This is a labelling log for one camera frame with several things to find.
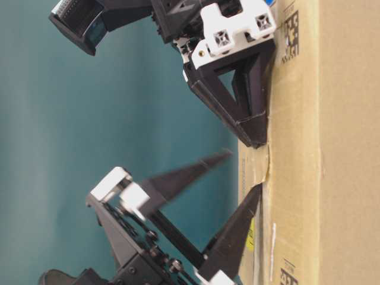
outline cardboard box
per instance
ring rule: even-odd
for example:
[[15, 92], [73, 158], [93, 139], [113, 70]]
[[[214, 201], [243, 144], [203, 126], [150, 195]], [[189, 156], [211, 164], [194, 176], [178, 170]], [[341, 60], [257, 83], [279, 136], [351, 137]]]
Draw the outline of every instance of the cardboard box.
[[[379, 1], [277, 1], [262, 244], [246, 249], [245, 285], [380, 280], [379, 15]], [[265, 158], [239, 151], [243, 197], [257, 183], [247, 161]]]

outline screw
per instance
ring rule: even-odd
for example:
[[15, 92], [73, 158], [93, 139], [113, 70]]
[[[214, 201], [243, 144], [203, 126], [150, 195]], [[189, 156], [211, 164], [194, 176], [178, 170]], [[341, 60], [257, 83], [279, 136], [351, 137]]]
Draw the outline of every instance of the screw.
[[151, 257], [155, 258], [160, 255], [160, 249], [157, 245], [155, 245], [149, 250], [149, 253]]
[[152, 241], [157, 241], [159, 239], [159, 236], [157, 235], [156, 232], [150, 230], [149, 232], [147, 232], [147, 236], [148, 238], [150, 238]]
[[178, 259], [172, 260], [169, 271], [171, 273], [181, 272], [183, 270], [182, 263]]
[[128, 271], [129, 271], [129, 273], [131, 273], [131, 274], [135, 274], [135, 273], [136, 273], [136, 268], [134, 268], [134, 267], [130, 267], [130, 268], [128, 269]]

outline blue-green background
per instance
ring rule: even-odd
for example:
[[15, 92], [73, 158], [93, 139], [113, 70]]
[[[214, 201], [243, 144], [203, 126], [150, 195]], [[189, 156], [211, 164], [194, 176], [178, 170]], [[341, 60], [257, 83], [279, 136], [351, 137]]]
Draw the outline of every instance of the blue-green background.
[[201, 249], [236, 206], [236, 139], [189, 91], [151, 20], [108, 34], [91, 57], [48, 21], [56, 2], [0, 8], [1, 284], [36, 284], [50, 268], [113, 276], [84, 200], [116, 165], [141, 180], [230, 148], [164, 212]]

